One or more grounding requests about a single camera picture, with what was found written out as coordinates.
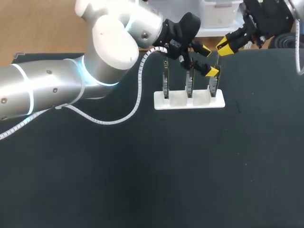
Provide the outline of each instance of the white plastic bin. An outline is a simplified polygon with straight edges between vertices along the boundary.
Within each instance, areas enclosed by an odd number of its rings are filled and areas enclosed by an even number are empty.
[[[191,12],[196,16],[200,16],[199,6],[200,0],[149,0],[150,7],[158,10],[164,19],[170,19],[177,23],[182,16]]]
[[[200,0],[200,17],[204,28],[225,28],[233,25],[243,0]]]

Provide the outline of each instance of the wooden floor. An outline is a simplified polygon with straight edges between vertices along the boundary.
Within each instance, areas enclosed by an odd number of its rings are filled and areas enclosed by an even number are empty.
[[[84,52],[86,24],[75,0],[0,0],[0,65],[16,52]],[[214,49],[220,38],[204,38]]]

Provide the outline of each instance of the white spiral cable wrap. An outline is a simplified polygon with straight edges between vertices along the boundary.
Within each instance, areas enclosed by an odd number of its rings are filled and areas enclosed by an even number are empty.
[[[115,120],[115,121],[101,121],[101,120],[97,120],[91,116],[89,116],[88,114],[85,114],[84,112],[82,112],[81,110],[79,110],[78,108],[72,106],[72,105],[68,105],[66,106],[66,108],[69,108],[71,110],[73,110],[74,112],[78,113],[79,115],[83,116],[84,118],[86,118],[89,121],[92,121],[96,124],[100,124],[100,125],[113,125],[113,124],[119,124],[122,123],[128,119],[130,119],[137,111],[138,107],[139,107],[139,103],[141,101],[141,97],[142,97],[142,74],[143,74],[143,66],[144,63],[146,62],[147,58],[149,57],[149,55],[151,55],[153,52],[156,51],[160,51],[163,53],[167,53],[167,49],[164,47],[153,47],[152,49],[150,49],[142,58],[142,61],[140,63],[139,66],[139,70],[138,70],[138,92],[137,92],[137,100],[135,103],[135,106],[133,108],[133,110],[124,118],[120,119],[120,120]]]
[[[25,125],[27,125],[29,122],[31,122],[32,120],[34,120],[35,118],[37,118],[38,116],[40,116],[41,114],[45,113],[47,110],[43,110],[40,112],[36,112],[33,115],[29,116],[28,118],[26,118],[24,121],[20,122],[19,124],[17,124],[16,126],[14,126],[13,128],[9,129],[8,131],[0,134],[0,140],[5,139],[7,137],[9,137],[10,135],[14,134],[16,131],[20,130],[22,127],[24,127]]]
[[[295,64],[298,75],[304,74],[304,67],[300,67],[300,22],[295,20]]]
[[[73,111],[75,111],[76,113],[80,114],[81,116],[83,116],[84,118],[88,119],[89,121],[92,121],[96,124],[100,124],[100,125],[113,125],[113,124],[119,124],[122,123],[128,119],[130,119],[137,111],[140,101],[141,101],[141,97],[142,97],[142,74],[143,74],[143,66],[147,60],[147,58],[149,57],[149,55],[151,55],[153,52],[156,51],[160,51],[162,53],[167,53],[167,49],[164,47],[153,47],[152,49],[150,49],[142,58],[142,61],[140,63],[139,66],[139,70],[138,70],[138,92],[137,92],[137,100],[135,103],[135,106],[133,108],[133,110],[124,118],[120,119],[120,120],[116,120],[116,121],[110,121],[110,122],[106,122],[106,121],[100,121],[97,119],[94,119],[92,117],[90,117],[89,115],[85,114],[84,112],[82,112],[81,110],[79,110],[78,108],[72,106],[72,105],[67,105],[65,106],[66,108],[69,108]],[[10,135],[14,134],[16,131],[18,131],[20,128],[24,127],[25,125],[27,125],[28,123],[30,123],[32,120],[34,120],[35,118],[37,118],[38,116],[40,116],[41,114],[43,114],[44,112],[46,112],[47,110],[43,110],[37,113],[34,113],[33,115],[27,117],[24,121],[22,121],[21,123],[17,124],[16,126],[14,126],[13,128],[9,129],[8,131],[0,134],[0,140],[5,139],[7,137],[9,137]]]

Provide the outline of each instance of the black table surface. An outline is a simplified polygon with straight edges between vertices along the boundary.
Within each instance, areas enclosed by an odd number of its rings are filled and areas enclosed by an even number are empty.
[[[127,122],[51,110],[0,142],[1,228],[304,227],[304,78],[294,50],[223,58],[223,109],[155,110],[163,60],[146,62],[142,102]],[[137,69],[107,98],[76,106],[101,120],[125,116]],[[171,89],[184,80],[170,61]],[[196,89],[206,84],[197,77]]]

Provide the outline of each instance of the white holder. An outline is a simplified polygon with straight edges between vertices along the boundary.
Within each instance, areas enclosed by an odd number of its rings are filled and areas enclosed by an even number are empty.
[[[220,89],[216,97],[211,97],[209,86],[203,90],[193,90],[193,98],[188,98],[186,90],[169,92],[169,99],[164,98],[163,91],[154,93],[154,108],[156,110],[168,109],[195,109],[195,108],[223,108],[225,100]]]

